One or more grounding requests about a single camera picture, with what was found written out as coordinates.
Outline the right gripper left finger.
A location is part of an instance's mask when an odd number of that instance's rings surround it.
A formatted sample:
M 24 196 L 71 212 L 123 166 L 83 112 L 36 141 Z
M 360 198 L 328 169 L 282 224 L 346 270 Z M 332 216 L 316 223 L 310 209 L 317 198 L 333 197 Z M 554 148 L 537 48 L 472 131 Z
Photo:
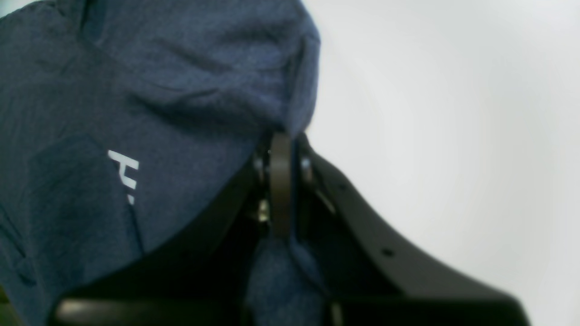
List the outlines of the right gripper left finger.
M 292 140 L 276 133 L 174 238 L 64 295 L 50 324 L 253 326 L 244 292 L 255 247 L 291 233 Z

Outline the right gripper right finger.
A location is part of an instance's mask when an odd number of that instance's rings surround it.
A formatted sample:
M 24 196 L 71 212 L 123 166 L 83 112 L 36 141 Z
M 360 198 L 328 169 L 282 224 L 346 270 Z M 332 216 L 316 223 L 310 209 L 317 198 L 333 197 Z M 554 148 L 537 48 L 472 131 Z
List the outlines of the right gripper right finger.
M 528 326 L 520 303 L 433 258 L 375 212 L 346 176 L 296 139 L 298 240 L 328 293 L 325 326 Z

